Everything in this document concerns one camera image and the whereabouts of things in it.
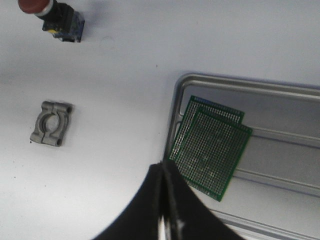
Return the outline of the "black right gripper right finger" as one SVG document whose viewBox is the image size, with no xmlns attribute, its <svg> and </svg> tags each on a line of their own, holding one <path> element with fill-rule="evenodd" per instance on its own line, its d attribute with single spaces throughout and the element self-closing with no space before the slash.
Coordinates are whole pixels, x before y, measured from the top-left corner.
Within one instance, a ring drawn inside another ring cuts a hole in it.
<svg viewBox="0 0 320 240">
<path fill-rule="evenodd" d="M 162 212 L 167 240 L 242 240 L 202 203 L 173 161 L 163 162 Z"/>
</svg>

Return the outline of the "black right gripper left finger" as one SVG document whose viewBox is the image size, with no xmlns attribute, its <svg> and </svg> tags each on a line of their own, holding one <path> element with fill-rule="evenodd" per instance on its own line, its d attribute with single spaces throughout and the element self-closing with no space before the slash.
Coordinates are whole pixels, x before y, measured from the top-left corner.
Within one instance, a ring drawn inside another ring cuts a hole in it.
<svg viewBox="0 0 320 240">
<path fill-rule="evenodd" d="M 163 166 L 150 165 L 131 202 L 96 240 L 157 240 L 161 218 Z"/>
</svg>

